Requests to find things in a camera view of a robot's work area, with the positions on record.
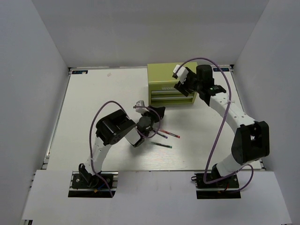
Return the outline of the green metal drawer chest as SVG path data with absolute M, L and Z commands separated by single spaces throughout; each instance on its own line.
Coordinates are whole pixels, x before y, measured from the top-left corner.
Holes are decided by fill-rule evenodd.
M 195 102 L 197 94 L 188 95 L 151 95 L 153 90 L 176 90 L 178 82 L 173 78 L 173 69 L 178 63 L 153 63 L 147 65 L 148 93 L 150 105 L 188 105 Z

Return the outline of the chest drawer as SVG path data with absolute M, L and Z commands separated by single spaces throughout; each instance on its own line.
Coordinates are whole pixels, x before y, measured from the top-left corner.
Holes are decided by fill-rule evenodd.
M 177 90 L 153 90 L 153 91 L 151 91 L 151 95 L 180 95 L 180 96 L 182 96 L 182 93 L 180 93 Z

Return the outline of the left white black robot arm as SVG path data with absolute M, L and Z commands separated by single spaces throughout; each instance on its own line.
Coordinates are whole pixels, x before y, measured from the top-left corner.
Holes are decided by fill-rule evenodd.
M 92 128 L 89 133 L 90 157 L 87 162 L 79 165 L 80 180 L 88 187 L 96 186 L 100 181 L 104 159 L 110 148 L 125 138 L 133 147 L 140 146 L 151 133 L 156 133 L 154 124 L 161 123 L 165 115 L 165 107 L 134 106 L 141 114 L 137 123 L 128 117 L 124 110 L 119 109 L 96 123 L 95 141 L 92 142 Z

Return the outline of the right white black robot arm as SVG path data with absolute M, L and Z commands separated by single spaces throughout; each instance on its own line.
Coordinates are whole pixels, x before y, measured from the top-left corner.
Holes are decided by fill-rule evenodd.
M 200 99 L 223 118 L 221 126 L 228 124 L 234 132 L 231 153 L 212 167 L 210 179 L 203 180 L 205 184 L 222 187 L 245 165 L 270 154 L 269 125 L 248 116 L 232 101 L 228 89 L 214 83 L 210 65 L 197 66 L 195 72 L 176 65 L 173 77 L 178 80 L 176 90 L 185 96 L 197 92 Z

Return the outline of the red gel pen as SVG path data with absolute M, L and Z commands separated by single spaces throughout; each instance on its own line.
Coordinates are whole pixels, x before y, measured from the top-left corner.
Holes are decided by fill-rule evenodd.
M 160 129 L 159 131 L 162 132 L 162 133 L 164 133 L 164 134 L 167 134 L 167 135 L 170 135 L 170 136 L 173 136 L 173 137 L 176 137 L 176 138 L 180 138 L 179 135 L 176 135 L 176 134 L 171 133 L 169 131 L 166 131 L 166 130 L 163 130 L 163 129 Z

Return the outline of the purple gel pen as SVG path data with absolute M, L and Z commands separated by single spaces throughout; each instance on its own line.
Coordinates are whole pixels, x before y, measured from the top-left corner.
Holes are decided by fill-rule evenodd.
M 165 138 L 165 139 L 168 138 L 166 135 L 162 134 L 161 132 L 157 132 L 157 135 L 159 135 L 159 136 L 161 136 L 161 137 L 163 137 L 163 138 Z

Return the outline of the green gel pen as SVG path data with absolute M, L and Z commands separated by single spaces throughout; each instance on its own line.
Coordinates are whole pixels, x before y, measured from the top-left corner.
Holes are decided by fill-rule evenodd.
M 162 143 L 158 143 L 158 142 L 151 142 L 153 145 L 156 146 L 160 146 L 160 147 L 164 147 L 164 148 L 169 148 L 172 149 L 173 147 L 171 145 L 166 145 L 166 144 L 162 144 Z

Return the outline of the right blue table label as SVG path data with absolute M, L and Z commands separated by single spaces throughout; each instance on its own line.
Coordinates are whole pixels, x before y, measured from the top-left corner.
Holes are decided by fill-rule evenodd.
M 223 72 L 229 72 L 230 69 L 229 69 L 229 68 L 226 68 L 226 67 L 221 67 L 220 69 L 219 69 L 219 68 L 213 68 L 213 71 L 214 71 L 214 72 L 220 72 L 220 71 L 223 71 Z

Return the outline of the blue table label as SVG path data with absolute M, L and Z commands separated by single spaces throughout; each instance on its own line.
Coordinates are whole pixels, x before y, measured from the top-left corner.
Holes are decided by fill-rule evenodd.
M 81 74 L 87 74 L 88 73 L 88 70 L 73 70 L 72 71 L 72 74 L 75 74 L 75 75 L 81 75 Z
M 226 68 L 226 67 L 221 67 L 220 69 L 219 69 L 219 68 L 213 68 L 213 71 L 214 71 L 214 72 L 220 72 L 220 71 L 223 71 L 223 72 L 229 72 L 230 69 L 229 69 L 229 68 Z

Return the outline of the left blue table label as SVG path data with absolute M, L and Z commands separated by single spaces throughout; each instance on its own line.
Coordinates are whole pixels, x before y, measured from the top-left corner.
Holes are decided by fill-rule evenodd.
M 72 71 L 72 74 L 75 74 L 75 75 L 81 75 L 81 74 L 87 74 L 88 73 L 88 70 L 73 70 Z

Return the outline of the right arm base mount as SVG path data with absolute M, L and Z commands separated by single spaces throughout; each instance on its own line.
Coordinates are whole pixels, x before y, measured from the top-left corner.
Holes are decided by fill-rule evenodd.
M 196 197 L 201 200 L 214 199 L 240 199 L 240 184 L 237 175 L 212 184 L 205 184 L 204 173 L 195 173 L 191 181 L 196 186 Z

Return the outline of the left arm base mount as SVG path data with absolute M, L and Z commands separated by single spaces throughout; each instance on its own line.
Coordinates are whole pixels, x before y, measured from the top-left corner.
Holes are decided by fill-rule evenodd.
M 104 172 L 101 176 L 108 183 L 112 195 L 114 196 L 118 184 L 118 172 Z M 71 182 L 68 191 L 69 198 L 111 198 L 111 194 L 106 184 L 99 178 L 93 178 L 91 184 L 82 178 L 79 172 L 72 172 Z

